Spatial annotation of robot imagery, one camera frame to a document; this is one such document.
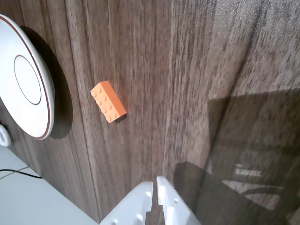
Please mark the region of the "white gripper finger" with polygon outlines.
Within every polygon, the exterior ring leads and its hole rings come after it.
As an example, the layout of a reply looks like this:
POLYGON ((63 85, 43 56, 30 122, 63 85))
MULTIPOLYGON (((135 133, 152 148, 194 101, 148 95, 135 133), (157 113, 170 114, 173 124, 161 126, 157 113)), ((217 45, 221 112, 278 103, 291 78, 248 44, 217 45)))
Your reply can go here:
POLYGON ((157 176, 158 204, 162 206, 166 225, 200 225, 191 209, 164 176, 157 176))
POLYGON ((102 225, 144 225, 152 209, 153 182, 144 181, 132 189, 101 221, 102 225))

